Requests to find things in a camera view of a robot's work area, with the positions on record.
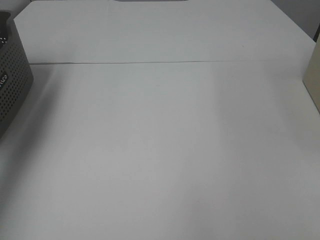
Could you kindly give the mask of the grey perforated plastic basket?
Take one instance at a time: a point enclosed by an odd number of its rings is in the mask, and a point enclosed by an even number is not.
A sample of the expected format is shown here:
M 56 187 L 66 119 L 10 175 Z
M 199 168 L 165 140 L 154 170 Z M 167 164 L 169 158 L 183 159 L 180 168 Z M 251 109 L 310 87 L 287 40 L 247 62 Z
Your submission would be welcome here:
M 23 105 L 34 76 L 14 17 L 0 11 L 0 135 L 7 131 Z

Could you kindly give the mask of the beige box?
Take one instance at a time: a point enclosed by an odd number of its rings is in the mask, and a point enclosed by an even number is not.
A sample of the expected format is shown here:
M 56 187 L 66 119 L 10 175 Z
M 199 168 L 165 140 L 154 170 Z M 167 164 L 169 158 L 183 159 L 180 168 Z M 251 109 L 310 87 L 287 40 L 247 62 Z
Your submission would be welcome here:
M 318 38 L 302 80 L 317 111 L 320 111 L 320 39 Z

